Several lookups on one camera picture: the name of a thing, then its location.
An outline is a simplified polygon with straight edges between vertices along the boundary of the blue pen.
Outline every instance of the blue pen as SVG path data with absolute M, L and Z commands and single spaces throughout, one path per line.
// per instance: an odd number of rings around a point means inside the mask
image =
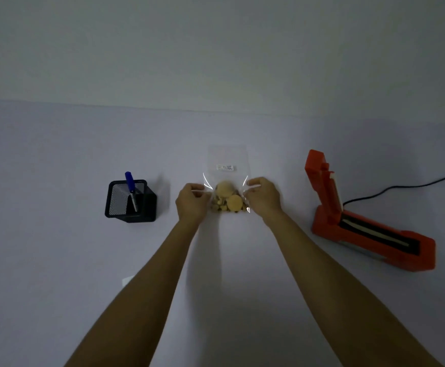
M 126 176 L 126 181 L 128 182 L 129 193 L 131 194 L 131 201 L 133 201 L 134 211 L 137 212 L 137 203 L 134 195 L 136 194 L 136 185 L 134 184 L 134 179 L 131 173 L 128 171 L 124 174 Z

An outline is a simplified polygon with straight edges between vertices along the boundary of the transparent bag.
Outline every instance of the transparent bag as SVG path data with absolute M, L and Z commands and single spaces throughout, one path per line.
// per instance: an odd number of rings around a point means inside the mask
M 249 212 L 243 196 L 248 189 L 246 182 L 251 178 L 246 146 L 209 146 L 203 176 L 205 186 L 213 192 L 213 211 Z

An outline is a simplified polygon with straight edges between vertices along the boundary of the pen holder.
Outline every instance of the pen holder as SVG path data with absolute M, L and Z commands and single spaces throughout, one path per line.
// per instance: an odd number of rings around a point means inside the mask
M 157 196 L 148 187 L 146 180 L 134 180 L 136 204 L 134 210 L 126 180 L 115 180 L 109 184 L 105 216 L 125 222 L 154 222 L 157 217 Z

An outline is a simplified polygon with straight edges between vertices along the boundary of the black cable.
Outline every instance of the black cable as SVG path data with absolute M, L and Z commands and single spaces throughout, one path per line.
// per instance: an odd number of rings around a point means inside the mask
M 348 204 L 348 203 L 352 203 L 352 202 L 356 202 L 356 201 L 362 201 L 362 200 L 369 200 L 371 198 L 378 197 L 381 194 L 384 194 L 385 192 L 387 192 L 389 189 L 394 189 L 394 188 L 421 188 L 421 187 L 427 187 L 428 185 L 433 185 L 433 184 L 439 183 L 440 181 L 444 181 L 444 180 L 445 180 L 445 178 L 441 178 L 441 179 L 432 181 L 431 183 L 423 184 L 423 185 L 394 185 L 392 187 L 385 188 L 382 192 L 374 194 L 373 196 L 362 197 L 362 198 L 355 198 L 353 200 L 349 200 L 349 201 L 343 203 L 343 206 Z

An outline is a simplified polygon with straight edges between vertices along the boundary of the orange impulse sealer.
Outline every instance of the orange impulse sealer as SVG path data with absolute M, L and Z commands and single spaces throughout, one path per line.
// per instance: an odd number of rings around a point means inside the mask
M 407 271 L 434 269 L 433 239 L 409 230 L 396 230 L 343 209 L 335 173 L 329 171 L 324 153 L 311 149 L 305 172 L 321 200 L 312 224 L 314 234 Z

